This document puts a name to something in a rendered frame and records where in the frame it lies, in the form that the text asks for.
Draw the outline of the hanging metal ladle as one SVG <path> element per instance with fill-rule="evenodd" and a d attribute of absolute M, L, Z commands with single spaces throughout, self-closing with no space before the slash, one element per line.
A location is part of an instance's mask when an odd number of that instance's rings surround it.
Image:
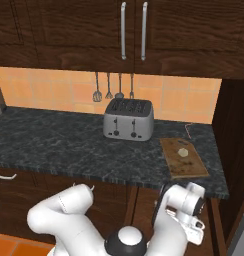
<path fill-rule="evenodd" d="M 122 92 L 122 73 L 119 73 L 118 77 L 119 77 L 119 91 L 115 94 L 115 98 L 124 98 L 124 94 Z"/>

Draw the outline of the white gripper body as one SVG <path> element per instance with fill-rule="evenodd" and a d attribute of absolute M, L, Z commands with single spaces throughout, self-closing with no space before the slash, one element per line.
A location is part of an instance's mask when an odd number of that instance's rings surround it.
<path fill-rule="evenodd" d="M 204 223 L 196 217 L 192 217 L 187 222 L 180 222 L 183 227 L 187 240 L 195 245 L 200 245 L 204 238 Z"/>

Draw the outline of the dark wood tall cupboard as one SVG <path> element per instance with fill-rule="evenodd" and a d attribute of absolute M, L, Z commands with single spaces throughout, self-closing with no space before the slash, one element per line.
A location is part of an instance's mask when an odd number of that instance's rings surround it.
<path fill-rule="evenodd" d="M 222 80 L 212 128 L 229 190 L 229 199 L 219 202 L 229 247 L 244 213 L 244 79 Z"/>

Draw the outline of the dark wood wall cupboard door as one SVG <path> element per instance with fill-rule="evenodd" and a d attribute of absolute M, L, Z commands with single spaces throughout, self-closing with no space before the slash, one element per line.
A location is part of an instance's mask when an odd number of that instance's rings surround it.
<path fill-rule="evenodd" d="M 25 0 L 0 0 L 0 67 L 39 66 Z"/>
<path fill-rule="evenodd" d="M 146 1 L 146 59 L 142 61 Z M 244 78 L 244 0 L 135 0 L 135 72 Z"/>
<path fill-rule="evenodd" d="M 121 4 L 126 2 L 126 60 Z M 135 0 L 26 0 L 43 69 L 132 73 Z"/>

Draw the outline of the wooden cutting board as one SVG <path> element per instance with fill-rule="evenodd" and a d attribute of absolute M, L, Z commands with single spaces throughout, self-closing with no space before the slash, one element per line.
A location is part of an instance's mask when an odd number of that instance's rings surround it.
<path fill-rule="evenodd" d="M 182 138 L 161 138 L 160 143 L 172 179 L 208 177 L 209 173 L 194 145 Z M 187 157 L 180 157 L 178 150 L 188 150 Z"/>

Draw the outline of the hanging metal fork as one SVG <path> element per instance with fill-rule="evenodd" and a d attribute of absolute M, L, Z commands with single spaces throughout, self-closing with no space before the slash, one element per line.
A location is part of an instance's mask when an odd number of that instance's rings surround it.
<path fill-rule="evenodd" d="M 134 74 L 130 74 L 130 99 L 134 99 Z"/>

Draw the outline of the silver four-slot toaster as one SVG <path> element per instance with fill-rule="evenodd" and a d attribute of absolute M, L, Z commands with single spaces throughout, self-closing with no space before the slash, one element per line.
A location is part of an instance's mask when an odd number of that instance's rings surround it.
<path fill-rule="evenodd" d="M 149 100 L 114 98 L 105 110 L 103 134 L 107 138 L 147 141 L 153 130 L 154 110 Z"/>

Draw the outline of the dark wood base cupboard door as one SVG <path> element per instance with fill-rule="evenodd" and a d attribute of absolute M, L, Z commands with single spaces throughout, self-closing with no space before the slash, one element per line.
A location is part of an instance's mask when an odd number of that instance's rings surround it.
<path fill-rule="evenodd" d="M 132 225 L 144 233 L 147 241 L 153 235 L 151 220 L 155 208 L 154 202 L 158 196 L 158 190 L 149 188 L 139 188 L 138 190 Z M 204 206 L 198 218 L 205 224 L 203 242 L 199 246 L 189 243 L 185 256 L 214 256 L 207 205 Z"/>

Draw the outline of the dark wood drawer front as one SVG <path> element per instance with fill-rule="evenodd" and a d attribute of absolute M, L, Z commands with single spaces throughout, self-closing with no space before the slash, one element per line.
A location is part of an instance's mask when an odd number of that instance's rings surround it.
<path fill-rule="evenodd" d="M 94 203 L 87 211 L 87 217 L 99 232 L 106 236 L 124 224 L 130 195 L 130 188 L 127 185 L 44 173 L 34 173 L 33 176 L 35 203 L 73 185 L 86 184 L 94 187 Z"/>
<path fill-rule="evenodd" d="M 33 200 L 35 192 L 34 177 L 30 172 L 0 167 L 0 202 L 8 196 Z"/>

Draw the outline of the hanging metal slotted spatula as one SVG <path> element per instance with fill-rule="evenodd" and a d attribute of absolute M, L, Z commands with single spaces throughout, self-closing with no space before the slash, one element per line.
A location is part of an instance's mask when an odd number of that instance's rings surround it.
<path fill-rule="evenodd" d="M 96 90 L 93 93 L 93 101 L 101 102 L 102 101 L 102 93 L 99 90 L 99 82 L 96 82 Z"/>

